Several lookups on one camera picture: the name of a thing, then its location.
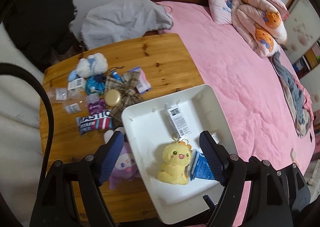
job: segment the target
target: white plush toy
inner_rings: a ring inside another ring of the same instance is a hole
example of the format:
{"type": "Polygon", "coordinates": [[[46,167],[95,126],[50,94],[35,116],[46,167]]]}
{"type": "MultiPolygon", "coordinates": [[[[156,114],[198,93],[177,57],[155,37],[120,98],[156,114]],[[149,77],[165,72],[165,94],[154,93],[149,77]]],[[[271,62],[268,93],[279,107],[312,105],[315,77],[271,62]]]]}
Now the white plush toy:
{"type": "Polygon", "coordinates": [[[94,75],[107,72],[108,63],[102,53],[89,55],[87,59],[81,59],[77,65],[76,73],[79,77],[89,78],[94,75]]]}

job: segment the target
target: purple plush toy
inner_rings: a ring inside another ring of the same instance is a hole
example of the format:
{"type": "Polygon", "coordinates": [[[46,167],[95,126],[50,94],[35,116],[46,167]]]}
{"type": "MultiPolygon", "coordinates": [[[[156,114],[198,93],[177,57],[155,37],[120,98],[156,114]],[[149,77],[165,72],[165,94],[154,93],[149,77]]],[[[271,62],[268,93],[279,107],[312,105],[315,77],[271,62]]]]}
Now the purple plush toy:
{"type": "Polygon", "coordinates": [[[115,167],[110,175],[110,190],[114,190],[116,185],[119,184],[122,179],[132,181],[134,177],[141,177],[134,160],[132,150],[129,143],[125,142],[121,150],[120,156],[117,160],[115,167]]]}

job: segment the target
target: white plastic bin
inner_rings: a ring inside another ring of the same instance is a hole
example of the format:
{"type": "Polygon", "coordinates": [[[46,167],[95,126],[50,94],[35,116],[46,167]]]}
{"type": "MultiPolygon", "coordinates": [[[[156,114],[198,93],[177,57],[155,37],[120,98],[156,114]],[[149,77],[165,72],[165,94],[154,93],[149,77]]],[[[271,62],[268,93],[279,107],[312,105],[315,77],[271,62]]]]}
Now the white plastic bin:
{"type": "Polygon", "coordinates": [[[148,100],[122,113],[122,121],[142,180],[161,220],[174,224],[208,209],[202,196],[209,195],[217,204],[223,187],[217,181],[194,179],[187,185],[171,185],[156,177],[164,163],[164,148],[173,143],[173,129],[166,109],[179,105],[192,131],[187,138],[199,151],[199,134],[217,132],[220,143],[231,154],[236,146],[213,89],[206,84],[148,100]]]}

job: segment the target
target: gold lid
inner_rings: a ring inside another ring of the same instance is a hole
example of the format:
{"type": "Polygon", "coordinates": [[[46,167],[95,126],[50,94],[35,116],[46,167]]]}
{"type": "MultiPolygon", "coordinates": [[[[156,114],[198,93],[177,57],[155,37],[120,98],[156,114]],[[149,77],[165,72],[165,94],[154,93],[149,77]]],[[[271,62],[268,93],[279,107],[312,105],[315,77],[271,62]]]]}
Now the gold lid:
{"type": "Polygon", "coordinates": [[[107,106],[114,107],[120,102],[121,93],[116,89],[110,89],[105,93],[104,100],[107,106]]]}

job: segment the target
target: bed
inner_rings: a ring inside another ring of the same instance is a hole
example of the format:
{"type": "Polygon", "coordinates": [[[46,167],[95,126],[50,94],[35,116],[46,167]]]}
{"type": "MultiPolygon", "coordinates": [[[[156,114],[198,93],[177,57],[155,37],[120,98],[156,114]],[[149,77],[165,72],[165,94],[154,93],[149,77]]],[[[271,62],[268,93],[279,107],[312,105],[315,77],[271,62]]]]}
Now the bed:
{"type": "MultiPolygon", "coordinates": [[[[188,49],[205,83],[212,86],[227,118],[240,157],[268,159],[275,169],[295,162],[304,174],[315,148],[311,126],[304,138],[297,136],[279,78],[268,58],[260,58],[232,25],[212,21],[208,0],[152,0],[164,5],[173,19],[171,30],[188,49]]],[[[281,63],[295,72],[285,53],[281,63]]],[[[242,223],[250,183],[234,225],[242,223]]]]}

